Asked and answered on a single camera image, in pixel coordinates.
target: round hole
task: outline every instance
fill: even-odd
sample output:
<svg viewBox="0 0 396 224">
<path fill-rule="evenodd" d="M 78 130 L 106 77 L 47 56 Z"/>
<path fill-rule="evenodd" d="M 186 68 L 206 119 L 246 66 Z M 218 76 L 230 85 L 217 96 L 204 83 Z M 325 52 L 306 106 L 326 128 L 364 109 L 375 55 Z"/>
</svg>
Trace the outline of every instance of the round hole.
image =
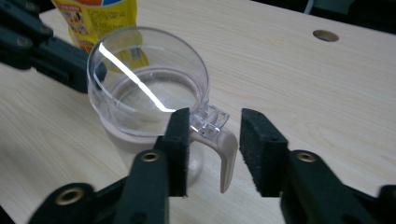
<svg viewBox="0 0 396 224">
<path fill-rule="evenodd" d="M 146 153 L 145 155 L 142 156 L 143 161 L 156 161 L 160 158 L 160 155 L 157 153 Z"/>
<path fill-rule="evenodd" d="M 297 154 L 297 158 L 300 161 L 306 161 L 306 162 L 314 162 L 317 160 L 314 156 L 312 156 L 311 154 L 306 153 L 306 152 L 301 152 L 301 153 Z"/>
<path fill-rule="evenodd" d="M 327 42 L 335 42 L 338 41 L 340 38 L 338 35 L 325 30 L 316 30 L 314 31 L 313 35 L 320 40 L 327 41 Z"/>
<path fill-rule="evenodd" d="M 44 34 L 49 34 L 49 33 L 50 33 L 50 28 L 47 27 L 47 26 L 45 26 L 45 25 L 42 25 L 42 26 L 40 27 L 40 30 L 41 30 L 41 32 L 43 32 Z"/>
<path fill-rule="evenodd" d="M 29 11 L 35 11 L 35 4 L 31 2 L 26 2 L 25 8 L 28 9 Z"/>
<path fill-rule="evenodd" d="M 26 39 L 25 37 L 18 37 L 17 44 L 21 47 L 26 47 L 29 45 L 29 40 Z"/>
<path fill-rule="evenodd" d="M 341 216 L 341 219 L 346 224 L 361 224 L 361 221 L 358 220 L 356 217 L 353 217 L 352 215 L 344 214 Z"/>
<path fill-rule="evenodd" d="M 81 188 L 66 189 L 58 195 L 55 202 L 59 205 L 68 205 L 75 203 L 84 196 L 84 190 Z"/>
</svg>

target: light wood surface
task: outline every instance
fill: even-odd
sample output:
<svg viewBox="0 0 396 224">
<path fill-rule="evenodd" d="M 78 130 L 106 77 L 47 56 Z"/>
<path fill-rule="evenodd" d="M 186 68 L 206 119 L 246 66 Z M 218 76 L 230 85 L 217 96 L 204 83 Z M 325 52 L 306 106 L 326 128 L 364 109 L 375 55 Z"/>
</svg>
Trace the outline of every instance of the light wood surface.
<svg viewBox="0 0 396 224">
<path fill-rule="evenodd" d="M 69 39 L 57 11 L 42 15 Z M 231 114 L 264 113 L 290 149 L 321 156 L 347 185 L 376 195 L 396 184 L 396 36 L 247 0 L 139 0 L 138 25 L 166 30 L 203 57 L 210 99 Z M 316 39 L 331 31 L 337 42 Z M 0 204 L 26 223 L 62 185 L 99 190 L 127 175 L 88 97 L 38 74 L 0 65 Z M 189 198 L 170 200 L 171 223 L 284 223 L 279 199 L 263 199 L 238 153 L 233 182 L 219 192 L 219 157 Z"/>
</svg>

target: beige handle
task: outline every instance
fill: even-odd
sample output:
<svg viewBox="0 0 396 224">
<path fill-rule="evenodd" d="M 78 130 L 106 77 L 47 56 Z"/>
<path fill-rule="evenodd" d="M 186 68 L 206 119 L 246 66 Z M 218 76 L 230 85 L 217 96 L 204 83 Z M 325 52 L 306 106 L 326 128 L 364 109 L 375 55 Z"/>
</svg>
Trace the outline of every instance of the beige handle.
<svg viewBox="0 0 396 224">
<path fill-rule="evenodd" d="M 233 179 L 233 166 L 238 151 L 238 141 L 235 134 L 223 127 L 215 136 L 204 137 L 191 129 L 190 137 L 191 141 L 197 141 L 211 147 L 219 154 L 221 158 L 220 192 L 224 193 L 230 187 Z"/>
</svg>

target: cup handle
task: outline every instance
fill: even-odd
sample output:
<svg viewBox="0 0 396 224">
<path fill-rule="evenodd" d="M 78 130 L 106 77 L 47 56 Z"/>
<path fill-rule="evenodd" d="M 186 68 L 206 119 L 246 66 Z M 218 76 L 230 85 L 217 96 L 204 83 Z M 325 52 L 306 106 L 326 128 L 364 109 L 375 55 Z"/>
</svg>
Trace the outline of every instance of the cup handle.
<svg viewBox="0 0 396 224">
<path fill-rule="evenodd" d="M 223 127 L 229 117 L 230 115 L 207 103 L 192 113 L 190 118 L 191 140 L 213 148 L 221 158 L 221 193 L 224 193 L 231 184 L 233 165 L 238 151 L 236 136 Z"/>
<path fill-rule="evenodd" d="M 220 192 L 224 193 L 230 187 L 233 178 L 233 166 L 238 150 L 238 141 L 235 134 L 226 128 L 222 128 L 215 137 L 208 138 L 191 130 L 190 138 L 192 141 L 213 148 L 219 154 L 221 158 Z"/>
</svg>

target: metal bolt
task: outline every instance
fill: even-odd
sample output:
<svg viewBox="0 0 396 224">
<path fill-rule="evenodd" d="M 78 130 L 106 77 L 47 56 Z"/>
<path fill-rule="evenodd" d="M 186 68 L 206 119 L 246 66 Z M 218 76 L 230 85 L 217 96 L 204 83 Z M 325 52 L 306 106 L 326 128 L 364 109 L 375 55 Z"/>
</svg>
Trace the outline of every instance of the metal bolt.
<svg viewBox="0 0 396 224">
<path fill-rule="evenodd" d="M 35 4 L 31 3 L 31 2 L 26 2 L 25 4 L 25 8 L 29 11 L 35 11 Z"/>
<path fill-rule="evenodd" d="M 50 33 L 50 28 L 48 28 L 48 27 L 45 26 L 45 25 L 42 25 L 41 28 L 40 28 L 40 30 L 41 30 L 41 32 L 43 32 L 44 34 Z"/>
<path fill-rule="evenodd" d="M 156 161 L 160 158 L 160 155 L 157 153 L 146 153 L 145 155 L 142 156 L 142 161 Z"/>
<path fill-rule="evenodd" d="M 21 47 L 26 47 L 29 45 L 29 40 L 26 39 L 25 37 L 18 37 L 17 44 Z"/>
<path fill-rule="evenodd" d="M 300 152 L 297 154 L 297 158 L 300 161 L 306 161 L 306 162 L 314 162 L 317 160 L 312 154 L 306 153 L 306 152 Z"/>
<path fill-rule="evenodd" d="M 84 196 L 84 190 L 81 188 L 66 189 L 56 197 L 55 202 L 59 205 L 68 205 L 75 203 Z"/>
</svg>

